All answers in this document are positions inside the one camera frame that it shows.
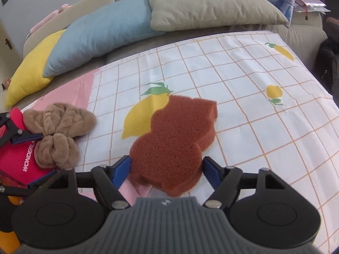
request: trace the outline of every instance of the door handle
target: door handle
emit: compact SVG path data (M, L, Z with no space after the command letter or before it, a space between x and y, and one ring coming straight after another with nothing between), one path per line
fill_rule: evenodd
M10 50L12 49L12 45L11 45L11 42L6 38L5 39L5 42L6 44L5 45L8 45L8 47L10 48Z

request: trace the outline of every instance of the gray gripper plate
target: gray gripper plate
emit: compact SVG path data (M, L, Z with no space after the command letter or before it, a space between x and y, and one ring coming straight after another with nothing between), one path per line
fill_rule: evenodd
M139 198L131 208L112 211L92 238L76 246L23 245L15 254L321 254L310 243L287 250L258 246L240 236L223 211L202 207L195 197L168 200Z

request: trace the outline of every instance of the brown plush fabric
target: brown plush fabric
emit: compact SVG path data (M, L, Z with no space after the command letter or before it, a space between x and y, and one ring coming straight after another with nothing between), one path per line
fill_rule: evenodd
M78 161L79 148L71 137L54 134L39 141L34 150L35 161L41 168L72 168Z
M97 120L93 113L71 104L54 103L44 111L28 109L23 113L25 126L44 138L34 150L41 168L72 168L78 161L79 148L73 138L88 134Z
M28 109L23 113L23 120L28 130L44 136L55 133L81 136L88 134L96 124L93 113L65 103L54 103L44 111Z
M129 179L171 197L191 190L202 175L201 152L215 139L215 101L170 95L151 117L151 131L132 145Z

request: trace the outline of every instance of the yellow pillow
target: yellow pillow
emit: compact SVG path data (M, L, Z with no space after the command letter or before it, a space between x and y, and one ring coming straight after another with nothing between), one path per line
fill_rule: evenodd
M53 77L42 76L47 59L65 30L47 36L22 61L13 77L6 95L6 107L12 107L25 96L46 87Z

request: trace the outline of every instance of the white checkered tablecloth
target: white checkered tablecloth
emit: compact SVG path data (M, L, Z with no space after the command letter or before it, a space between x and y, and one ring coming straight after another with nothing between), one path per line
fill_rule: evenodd
M294 61L266 43L284 47ZM339 109L279 35L268 31L185 40L102 67L88 105L98 121L78 142L76 171L129 154L137 137L122 140L124 119L146 97L141 94L152 87L146 84L160 81L172 94L217 101L216 138L203 156L244 172L272 169L318 209L315 246L324 253L339 246ZM269 102L268 85L282 90L283 105ZM212 191L203 176L185 195L203 203ZM149 196L165 193L152 188Z

